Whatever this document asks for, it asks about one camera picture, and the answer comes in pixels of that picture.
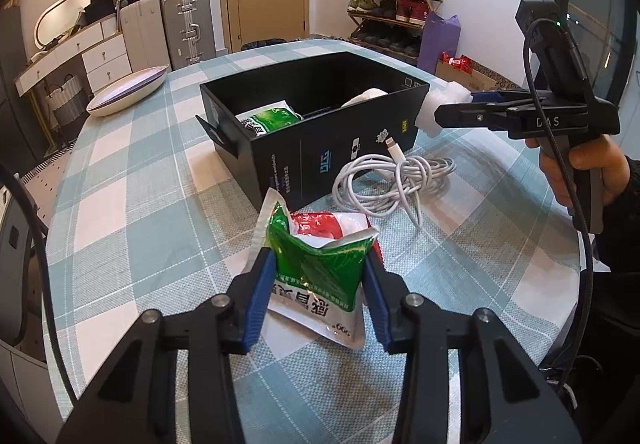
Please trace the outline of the person's right hand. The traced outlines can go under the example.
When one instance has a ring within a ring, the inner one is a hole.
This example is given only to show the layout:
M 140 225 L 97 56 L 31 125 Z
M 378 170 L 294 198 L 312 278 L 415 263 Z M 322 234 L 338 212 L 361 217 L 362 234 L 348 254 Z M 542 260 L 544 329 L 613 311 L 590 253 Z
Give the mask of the person's right hand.
M 623 151 L 608 136 L 602 135 L 594 141 L 581 144 L 568 154 L 570 165 L 575 170 L 600 169 L 603 177 L 603 204 L 612 203 L 627 187 L 630 179 L 629 163 Z M 561 167 L 553 157 L 543 151 L 539 153 L 539 166 L 546 176 L 556 201 L 570 207 L 570 193 L 563 181 Z

